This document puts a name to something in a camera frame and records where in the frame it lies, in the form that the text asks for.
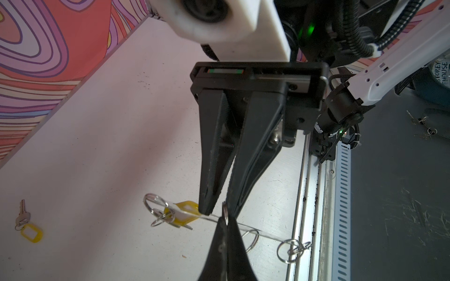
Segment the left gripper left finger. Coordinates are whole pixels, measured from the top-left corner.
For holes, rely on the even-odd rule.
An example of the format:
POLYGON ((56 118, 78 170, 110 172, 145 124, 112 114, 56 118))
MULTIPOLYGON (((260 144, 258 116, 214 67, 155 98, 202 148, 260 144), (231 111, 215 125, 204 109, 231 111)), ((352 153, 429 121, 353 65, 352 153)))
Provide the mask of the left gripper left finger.
POLYGON ((227 280, 227 224, 220 217, 214 232, 209 253, 198 281, 227 280))

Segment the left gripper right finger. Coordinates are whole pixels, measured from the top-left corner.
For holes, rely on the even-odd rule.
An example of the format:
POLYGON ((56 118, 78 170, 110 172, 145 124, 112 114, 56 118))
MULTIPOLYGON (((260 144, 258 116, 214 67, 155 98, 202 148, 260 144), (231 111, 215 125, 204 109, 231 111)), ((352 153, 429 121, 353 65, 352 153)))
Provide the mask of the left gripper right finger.
POLYGON ((256 281, 256 275, 246 254, 237 221, 228 217, 227 224, 227 278, 229 281, 256 281))

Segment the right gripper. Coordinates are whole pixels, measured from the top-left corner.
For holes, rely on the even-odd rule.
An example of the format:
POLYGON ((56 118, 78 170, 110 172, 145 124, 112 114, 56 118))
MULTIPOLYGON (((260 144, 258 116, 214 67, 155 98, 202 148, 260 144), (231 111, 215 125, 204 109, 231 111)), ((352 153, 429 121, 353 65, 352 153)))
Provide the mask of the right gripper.
POLYGON ((200 118, 201 214, 212 213, 231 168, 234 143, 230 135, 237 137, 241 130, 226 197, 229 214, 238 217, 282 145, 294 146, 297 131, 308 133, 314 128, 328 86, 328 70, 325 63, 195 64, 190 78, 200 118))

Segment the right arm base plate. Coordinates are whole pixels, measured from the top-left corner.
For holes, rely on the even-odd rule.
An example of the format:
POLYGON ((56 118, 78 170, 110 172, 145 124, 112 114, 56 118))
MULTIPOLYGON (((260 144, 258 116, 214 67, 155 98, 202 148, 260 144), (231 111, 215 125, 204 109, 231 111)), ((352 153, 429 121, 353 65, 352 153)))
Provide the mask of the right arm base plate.
POLYGON ((350 149, 355 149, 360 145, 360 136, 358 124, 338 126, 328 133, 316 121, 310 138, 309 152, 318 157, 319 163, 326 160, 333 161, 336 158, 336 147, 339 142, 349 145, 350 149))

